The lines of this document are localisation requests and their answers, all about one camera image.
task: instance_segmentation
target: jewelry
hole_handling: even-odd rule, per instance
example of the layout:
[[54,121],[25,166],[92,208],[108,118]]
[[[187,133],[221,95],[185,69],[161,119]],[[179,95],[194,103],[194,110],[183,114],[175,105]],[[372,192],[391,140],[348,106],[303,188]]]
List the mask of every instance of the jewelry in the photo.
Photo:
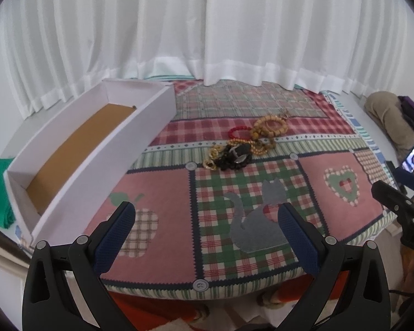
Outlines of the jewelry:
[[[280,124],[278,129],[273,129],[268,125],[269,121],[273,121]],[[259,118],[254,126],[253,129],[250,131],[250,135],[252,139],[255,141],[259,139],[260,136],[274,138],[279,137],[282,134],[285,134],[288,130],[288,125],[286,123],[285,118],[268,115],[262,118]]]
[[212,148],[210,148],[208,156],[210,157],[210,159],[216,159],[223,149],[223,146],[215,145]]
[[269,139],[268,144],[264,144],[261,141],[247,141],[241,138],[235,138],[228,141],[229,146],[237,146],[239,144],[248,143],[252,146],[252,154],[253,155],[264,155],[268,153],[268,150],[275,148],[275,140],[273,138]]
[[217,166],[215,165],[215,163],[213,163],[213,160],[211,160],[211,159],[206,159],[203,162],[203,166],[204,166],[204,168],[210,169],[210,170],[216,170],[217,169]]
[[[247,126],[237,126],[237,127],[233,127],[232,129],[229,130],[229,139],[237,139],[237,137],[235,137],[233,135],[234,132],[236,132],[237,130],[252,130],[251,127],[247,127]],[[251,138],[240,138],[240,139],[245,139],[246,141],[251,140]]]

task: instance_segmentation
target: smartphone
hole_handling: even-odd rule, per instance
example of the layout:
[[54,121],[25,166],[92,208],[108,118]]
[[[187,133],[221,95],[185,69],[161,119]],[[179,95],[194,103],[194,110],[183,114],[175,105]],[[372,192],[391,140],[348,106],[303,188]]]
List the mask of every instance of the smartphone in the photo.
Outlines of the smartphone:
[[407,170],[409,173],[414,172],[414,148],[406,156],[405,160],[401,164],[402,168]]

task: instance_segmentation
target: wooden bead bracelet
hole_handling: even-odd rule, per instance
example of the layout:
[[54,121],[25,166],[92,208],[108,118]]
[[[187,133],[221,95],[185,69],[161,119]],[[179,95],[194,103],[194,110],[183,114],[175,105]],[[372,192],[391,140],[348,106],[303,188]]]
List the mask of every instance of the wooden bead bracelet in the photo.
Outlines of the wooden bead bracelet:
[[[272,127],[268,125],[269,121],[279,123],[280,127],[278,129],[273,129]],[[257,140],[260,138],[260,136],[264,136],[268,138],[279,137],[280,135],[285,134],[287,130],[288,130],[288,126],[284,118],[273,116],[273,115],[268,115],[268,116],[259,118],[255,122],[253,129],[250,131],[250,134],[253,140]]]

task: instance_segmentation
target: white box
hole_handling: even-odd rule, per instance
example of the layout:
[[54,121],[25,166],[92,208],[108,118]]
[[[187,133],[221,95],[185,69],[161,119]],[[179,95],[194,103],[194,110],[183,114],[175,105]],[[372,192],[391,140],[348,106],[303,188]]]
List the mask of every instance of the white box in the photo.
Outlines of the white box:
[[[85,158],[40,215],[26,189],[51,155],[107,104],[136,106]],[[31,246],[73,242],[132,163],[176,114],[171,83],[105,79],[37,132],[4,173],[22,237]]]

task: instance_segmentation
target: patchwork quilt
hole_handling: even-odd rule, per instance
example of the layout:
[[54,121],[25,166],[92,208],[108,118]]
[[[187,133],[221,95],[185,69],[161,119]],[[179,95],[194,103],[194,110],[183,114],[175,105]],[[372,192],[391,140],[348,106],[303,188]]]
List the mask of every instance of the patchwork quilt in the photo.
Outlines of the patchwork quilt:
[[[111,270],[113,291],[206,300],[261,290],[303,273],[277,226],[290,202],[319,232],[363,244],[395,215],[371,196],[391,183],[380,150],[334,96],[275,83],[176,81],[177,115],[131,166],[85,233],[124,200],[136,222]],[[202,167],[228,131],[287,111],[288,132],[242,170]]]

